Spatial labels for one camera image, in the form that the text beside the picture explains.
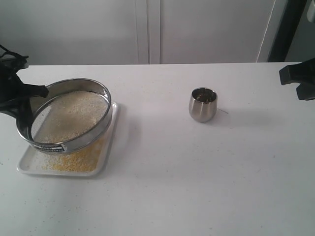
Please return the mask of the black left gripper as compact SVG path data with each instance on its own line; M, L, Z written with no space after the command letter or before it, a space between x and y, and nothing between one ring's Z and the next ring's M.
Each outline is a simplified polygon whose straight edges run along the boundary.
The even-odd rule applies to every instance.
M12 67L11 63L0 62L0 112L15 118L17 128L29 127L33 122L31 97L47 97L44 85L24 84L17 72L25 67Z

